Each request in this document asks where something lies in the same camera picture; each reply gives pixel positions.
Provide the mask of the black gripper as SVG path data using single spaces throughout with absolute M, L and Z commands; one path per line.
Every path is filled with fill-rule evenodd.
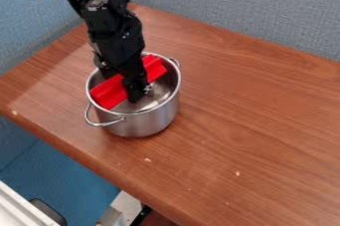
M 142 60 L 146 47 L 143 23 L 132 12 L 124 16 L 111 12 L 88 12 L 87 27 L 96 52 L 94 63 L 106 79 L 118 73 L 124 75 L 128 101 L 136 104 L 151 85 Z

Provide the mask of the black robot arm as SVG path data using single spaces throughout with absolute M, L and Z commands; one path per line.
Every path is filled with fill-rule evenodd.
M 68 0 L 86 21 L 95 65 L 106 79 L 123 76 L 131 103 L 147 94 L 148 74 L 143 63 L 143 22 L 128 9 L 130 0 Z

